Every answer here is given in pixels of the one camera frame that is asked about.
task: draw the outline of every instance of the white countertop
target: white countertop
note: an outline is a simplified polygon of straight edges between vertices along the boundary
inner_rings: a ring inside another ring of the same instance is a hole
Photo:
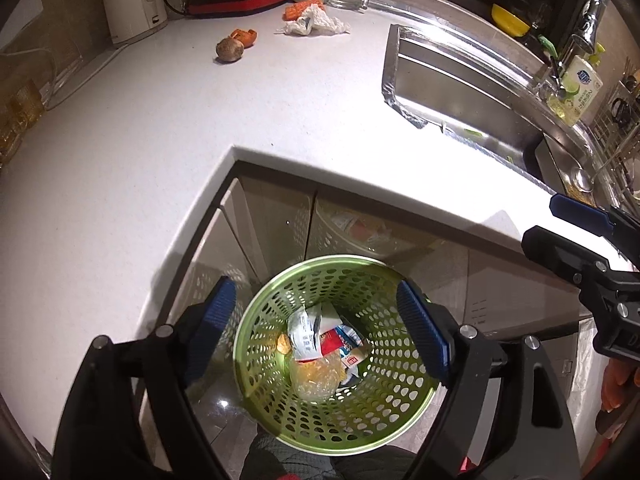
[[[3,170],[0,392],[28,438],[52,449],[95,335],[128,340],[157,315],[170,255],[184,253],[235,160],[511,248],[539,224],[628,268],[604,240],[553,218],[542,188],[384,103],[388,28],[409,22],[331,9],[350,35],[292,38],[273,34],[281,13],[169,23],[46,113]],[[256,45],[215,63],[237,27],[255,29]]]

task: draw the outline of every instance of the yellow bowl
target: yellow bowl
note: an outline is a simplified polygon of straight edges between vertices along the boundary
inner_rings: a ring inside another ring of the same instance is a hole
[[[509,34],[512,38],[520,38],[524,36],[531,28],[517,16],[511,14],[508,10],[494,4],[491,8],[491,17],[494,19],[498,28]]]

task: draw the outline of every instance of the person's leg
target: person's leg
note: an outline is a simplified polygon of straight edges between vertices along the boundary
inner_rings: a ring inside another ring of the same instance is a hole
[[[343,480],[329,457],[294,449],[258,426],[240,480],[276,480],[286,474],[297,475],[300,480]]]
[[[415,454],[396,446],[382,446],[368,453],[332,458],[345,480],[401,480]]]

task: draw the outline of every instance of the perforated plastic basket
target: perforated plastic basket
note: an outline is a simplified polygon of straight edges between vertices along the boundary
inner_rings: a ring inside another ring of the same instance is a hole
[[[321,256],[277,275],[242,316],[234,368],[247,410],[280,440],[325,455],[370,451],[390,443],[424,412],[437,387],[396,309],[402,276],[362,256]],[[292,392],[288,358],[276,350],[290,314],[329,300],[371,343],[360,384],[325,402]]]

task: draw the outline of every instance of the silver bolt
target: silver bolt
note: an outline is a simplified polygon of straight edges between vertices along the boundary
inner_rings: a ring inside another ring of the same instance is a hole
[[[105,346],[107,346],[108,342],[109,342],[109,338],[107,336],[99,335],[95,337],[94,340],[91,342],[91,346],[93,346],[96,350],[100,350],[101,348],[104,348]]]
[[[174,327],[171,325],[160,325],[156,328],[156,335],[158,337],[169,337],[172,333],[174,333]]]
[[[540,348],[540,341],[535,336],[528,335],[524,338],[524,344],[527,345],[532,350],[537,350]]]
[[[618,314],[620,314],[620,317],[627,317],[629,315],[629,310],[626,308],[626,305],[624,303],[619,303],[616,308],[618,310]]]
[[[478,330],[476,330],[476,327],[474,326],[463,325],[460,327],[460,335],[467,339],[473,339],[478,335]]]

